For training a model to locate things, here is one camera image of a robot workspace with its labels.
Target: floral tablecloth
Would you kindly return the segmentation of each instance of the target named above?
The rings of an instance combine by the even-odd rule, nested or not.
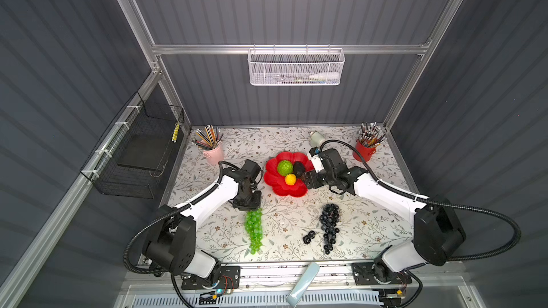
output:
[[[358,127],[318,128],[253,128],[224,129],[225,159],[242,165],[245,159],[255,161],[264,169],[266,162],[282,151],[306,153],[310,149],[311,131],[319,131],[328,139],[354,144]],[[359,165],[350,150],[332,143],[349,167]],[[373,154],[368,162],[377,176],[407,189],[400,168],[387,144]],[[169,205],[186,201],[202,191],[219,176],[218,167],[209,165],[202,151],[190,144],[185,151]],[[399,244],[412,236],[411,226],[399,216],[376,206],[373,202],[350,194],[334,195],[327,187],[309,190],[301,198],[281,197],[263,181],[263,246],[255,255],[249,253],[250,240],[241,212],[227,202],[217,209],[197,231],[196,246],[224,263],[275,262],[292,260],[340,260],[373,258],[389,244]],[[326,256],[319,227],[319,214],[326,203],[339,205],[340,233],[335,249]],[[302,236],[315,230],[319,236],[305,245]]]

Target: light blue case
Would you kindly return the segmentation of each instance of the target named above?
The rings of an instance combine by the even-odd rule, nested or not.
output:
[[[301,276],[301,278],[299,278],[297,284],[295,284],[295,287],[293,287],[293,290],[291,290],[289,295],[287,295],[287,297],[285,298],[285,300],[291,305],[291,307],[296,307],[296,305],[299,303],[299,300],[303,297],[305,291],[312,283],[312,280],[318,274],[318,271],[319,265],[315,262],[312,262],[308,265],[304,274]]]

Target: pink bucket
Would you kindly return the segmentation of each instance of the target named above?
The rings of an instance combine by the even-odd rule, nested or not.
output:
[[[223,154],[223,145],[219,142],[219,145],[213,150],[206,151],[204,150],[204,157],[209,164],[216,166],[219,164],[219,161],[224,161],[225,154]]]

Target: pencil bundle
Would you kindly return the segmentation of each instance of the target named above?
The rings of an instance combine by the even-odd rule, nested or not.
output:
[[[378,147],[384,143],[384,133],[380,126],[377,126],[376,122],[362,123],[362,133],[358,138],[358,142],[364,147]]]
[[[193,139],[192,142],[202,150],[213,150],[219,145],[219,142],[223,137],[223,134],[220,134],[220,131],[221,130],[218,127],[207,125],[203,131],[200,129],[196,130],[196,134],[199,135],[202,140],[198,141]]]

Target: gray wall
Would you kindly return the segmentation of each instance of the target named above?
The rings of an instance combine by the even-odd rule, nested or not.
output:
[[[348,55],[338,86],[252,86],[244,55],[163,56],[197,126],[382,121],[416,59]]]
[[[511,251],[467,262],[491,307],[545,305],[548,0],[465,0],[392,133],[420,192],[498,210]],[[497,247],[503,222],[458,213],[459,250]]]
[[[156,44],[418,44],[447,0],[136,0]],[[349,56],[338,86],[254,87],[243,56],[163,56],[193,125],[383,121],[416,56]]]
[[[0,283],[149,72],[116,0],[0,0]],[[101,260],[150,209],[92,194],[21,306],[63,306],[71,291],[112,283],[118,250],[116,262]]]

